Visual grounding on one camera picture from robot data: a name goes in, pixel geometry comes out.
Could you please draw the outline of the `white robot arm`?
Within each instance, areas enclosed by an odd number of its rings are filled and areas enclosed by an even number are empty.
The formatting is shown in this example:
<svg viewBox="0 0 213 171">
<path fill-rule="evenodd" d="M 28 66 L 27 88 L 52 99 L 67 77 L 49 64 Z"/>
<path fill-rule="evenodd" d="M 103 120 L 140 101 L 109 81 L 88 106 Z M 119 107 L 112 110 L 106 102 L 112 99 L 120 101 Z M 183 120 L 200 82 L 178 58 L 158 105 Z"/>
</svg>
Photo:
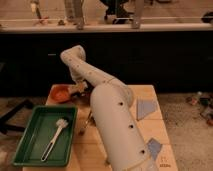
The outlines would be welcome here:
<svg viewBox="0 0 213 171">
<path fill-rule="evenodd" d="M 159 171 L 130 107 L 132 90 L 118 78 L 86 62 L 81 45 L 60 54 L 72 80 L 93 86 L 90 108 L 112 171 Z"/>
</svg>

